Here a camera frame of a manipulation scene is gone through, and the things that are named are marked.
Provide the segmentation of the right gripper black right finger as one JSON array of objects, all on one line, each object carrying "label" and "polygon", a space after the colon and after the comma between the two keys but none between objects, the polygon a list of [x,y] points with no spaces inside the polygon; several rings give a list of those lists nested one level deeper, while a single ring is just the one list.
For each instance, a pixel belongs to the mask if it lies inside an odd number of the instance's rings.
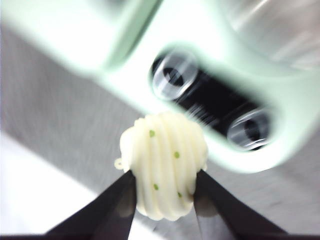
[{"label": "right gripper black right finger", "polygon": [[232,195],[208,173],[196,176],[194,208],[203,240],[274,240],[287,232]]}]

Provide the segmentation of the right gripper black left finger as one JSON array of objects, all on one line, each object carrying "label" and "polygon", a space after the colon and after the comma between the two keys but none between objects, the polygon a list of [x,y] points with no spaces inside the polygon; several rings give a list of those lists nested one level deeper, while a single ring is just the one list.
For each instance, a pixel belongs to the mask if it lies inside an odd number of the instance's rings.
[{"label": "right gripper black left finger", "polygon": [[46,233],[52,240],[127,240],[136,210],[136,179],[127,171],[95,200]]}]

